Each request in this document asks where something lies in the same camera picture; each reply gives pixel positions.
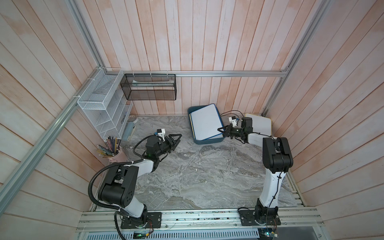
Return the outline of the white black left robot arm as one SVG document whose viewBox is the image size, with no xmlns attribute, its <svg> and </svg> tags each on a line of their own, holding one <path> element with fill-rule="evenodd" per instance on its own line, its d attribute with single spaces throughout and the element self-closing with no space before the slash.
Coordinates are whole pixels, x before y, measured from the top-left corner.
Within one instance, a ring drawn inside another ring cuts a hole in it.
<svg viewBox="0 0 384 240">
<path fill-rule="evenodd" d="M 130 219 L 136 228 L 144 227 L 148 222 L 148 209 L 135 197 L 137 179 L 154 172 L 159 163 L 176 149 L 181 138 L 182 134 L 164 137 L 154 134 L 139 141 L 133 148 L 139 160 L 112 163 L 93 176 L 90 184 L 106 173 L 98 196 L 89 190 L 90 200 L 101 208 L 115 210 L 123 219 Z"/>
</svg>

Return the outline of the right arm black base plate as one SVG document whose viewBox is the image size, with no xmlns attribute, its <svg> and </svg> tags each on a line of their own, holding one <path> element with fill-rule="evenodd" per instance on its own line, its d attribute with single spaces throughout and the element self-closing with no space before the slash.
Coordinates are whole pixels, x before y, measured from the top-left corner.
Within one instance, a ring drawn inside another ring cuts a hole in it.
<svg viewBox="0 0 384 240">
<path fill-rule="evenodd" d="M 238 209 L 238 214 L 242 226 L 280 226 L 281 220 L 275 213 L 275 210 L 268 213 L 261 213 L 260 211 L 250 210 L 247 208 Z"/>
</svg>

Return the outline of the yellow-framed whiteboard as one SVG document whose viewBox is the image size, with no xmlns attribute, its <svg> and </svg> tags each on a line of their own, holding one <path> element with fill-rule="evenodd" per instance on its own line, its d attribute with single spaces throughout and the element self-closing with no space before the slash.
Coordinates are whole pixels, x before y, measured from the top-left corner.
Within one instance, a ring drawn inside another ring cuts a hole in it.
<svg viewBox="0 0 384 240">
<path fill-rule="evenodd" d="M 272 135 L 272 120 L 266 117 L 262 117 L 254 114 L 245 114 L 245 117 L 252 118 L 253 132 L 263 135 Z"/>
</svg>

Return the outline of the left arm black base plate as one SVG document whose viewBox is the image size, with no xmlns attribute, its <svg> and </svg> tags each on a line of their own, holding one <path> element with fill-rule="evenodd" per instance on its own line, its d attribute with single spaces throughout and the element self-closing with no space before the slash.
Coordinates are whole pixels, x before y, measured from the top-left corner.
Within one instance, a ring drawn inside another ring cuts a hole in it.
<svg viewBox="0 0 384 240">
<path fill-rule="evenodd" d="M 123 217 L 120 225 L 121 229 L 149 229 L 160 228 L 162 222 L 161 212 L 150 212 L 144 215 L 143 218 Z"/>
</svg>

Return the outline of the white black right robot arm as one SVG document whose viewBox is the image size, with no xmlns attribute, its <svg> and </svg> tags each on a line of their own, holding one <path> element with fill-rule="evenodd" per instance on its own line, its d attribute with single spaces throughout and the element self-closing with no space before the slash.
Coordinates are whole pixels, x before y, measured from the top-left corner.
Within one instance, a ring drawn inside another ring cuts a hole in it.
<svg viewBox="0 0 384 240">
<path fill-rule="evenodd" d="M 254 210 L 238 208 L 243 226 L 280 225 L 278 216 L 278 198 L 283 179 L 294 165 L 291 148 L 287 138 L 275 138 L 267 133 L 254 130 L 253 119 L 242 117 L 240 127 L 234 127 L 233 121 L 218 131 L 225 137 L 236 139 L 243 144 L 262 146 L 262 161 L 266 169 L 266 178 L 260 197 Z"/>
</svg>

